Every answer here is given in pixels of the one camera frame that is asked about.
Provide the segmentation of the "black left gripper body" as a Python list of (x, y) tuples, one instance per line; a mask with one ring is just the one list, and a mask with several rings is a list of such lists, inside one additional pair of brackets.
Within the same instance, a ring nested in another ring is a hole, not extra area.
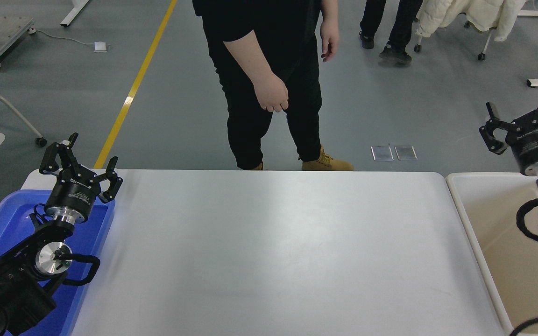
[(79, 213), (79, 217), (88, 218), (97, 195), (89, 184), (95, 176), (96, 174), (89, 170), (77, 174), (62, 170), (57, 175), (56, 184), (45, 203), (45, 213), (52, 217), (58, 209), (68, 208)]

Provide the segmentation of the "person's right hand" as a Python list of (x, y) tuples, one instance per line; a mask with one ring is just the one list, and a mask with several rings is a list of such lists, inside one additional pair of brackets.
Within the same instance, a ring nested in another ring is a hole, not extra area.
[(268, 112), (282, 112), (289, 108), (289, 93), (284, 82), (275, 74), (252, 81), (260, 107)]

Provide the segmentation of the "person's left hand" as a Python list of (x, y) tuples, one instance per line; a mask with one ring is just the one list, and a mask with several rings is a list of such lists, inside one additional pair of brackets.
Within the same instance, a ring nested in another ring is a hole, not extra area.
[(323, 63), (332, 60), (340, 46), (340, 32), (336, 19), (325, 19), (320, 26), (321, 59)]

